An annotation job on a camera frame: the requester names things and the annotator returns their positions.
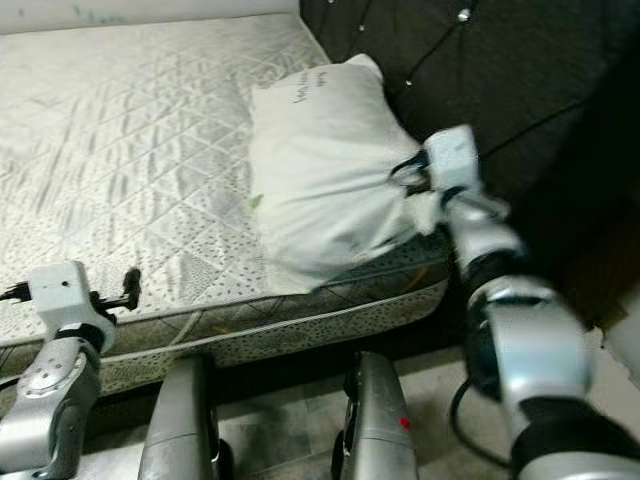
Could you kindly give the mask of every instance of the mattress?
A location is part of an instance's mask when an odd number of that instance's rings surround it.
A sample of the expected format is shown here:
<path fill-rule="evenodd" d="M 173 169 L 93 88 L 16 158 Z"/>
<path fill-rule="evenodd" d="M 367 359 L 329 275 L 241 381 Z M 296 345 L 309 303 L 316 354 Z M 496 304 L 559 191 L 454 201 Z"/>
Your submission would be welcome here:
<path fill-rule="evenodd" d="M 448 253 L 437 235 L 302 298 L 273 298 L 265 283 L 247 208 L 250 92 L 327 62 L 297 17 L 37 32 L 1 42 L 0 285 L 74 259 L 86 265 L 93 289 L 112 295 L 128 268 L 142 270 L 140 306 L 119 316 L 108 352 L 105 393 L 161 378 L 158 355 L 168 362 L 215 344 L 220 363 L 240 363 L 312 346 L 286 332 L 325 331 L 326 315 L 336 330 L 324 340 L 307 335 L 314 345 L 392 328 L 439 302 Z M 411 315 L 376 323 L 362 313 L 407 298 L 422 302 Z M 361 320 L 341 333 L 340 315 Z M 277 347 L 245 338 L 266 331 Z M 43 332 L 32 305 L 0 303 L 2 376 L 21 372 Z M 239 339 L 244 353 L 234 350 Z M 132 365 L 154 373 L 140 376 Z"/>

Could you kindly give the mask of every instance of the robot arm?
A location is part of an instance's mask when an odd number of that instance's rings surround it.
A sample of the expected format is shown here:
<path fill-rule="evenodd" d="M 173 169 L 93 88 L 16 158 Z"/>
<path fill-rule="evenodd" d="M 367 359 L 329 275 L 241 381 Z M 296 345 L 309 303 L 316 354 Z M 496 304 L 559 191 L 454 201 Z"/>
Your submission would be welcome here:
<path fill-rule="evenodd" d="M 514 475 L 640 478 L 636 441 L 587 403 L 593 359 L 578 318 L 532 274 L 504 205 L 479 190 L 442 191 L 442 220 L 469 292 L 469 379 L 503 406 Z"/>
<path fill-rule="evenodd" d="M 100 355 L 113 345 L 117 306 L 134 309 L 140 271 L 127 273 L 124 294 L 90 292 L 80 262 L 34 270 L 0 297 L 33 300 L 47 326 L 45 344 L 20 376 L 14 406 L 0 422 L 0 478 L 68 479 L 78 469 L 84 429 L 100 394 Z"/>

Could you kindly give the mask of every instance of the pillow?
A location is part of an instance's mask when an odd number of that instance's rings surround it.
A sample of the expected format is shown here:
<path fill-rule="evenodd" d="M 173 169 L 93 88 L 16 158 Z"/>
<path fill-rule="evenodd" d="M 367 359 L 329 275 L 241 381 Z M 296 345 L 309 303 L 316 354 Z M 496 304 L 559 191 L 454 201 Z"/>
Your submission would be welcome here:
<path fill-rule="evenodd" d="M 307 293 L 416 234 L 390 170 L 420 145 L 366 55 L 253 91 L 251 204 L 271 293 Z"/>

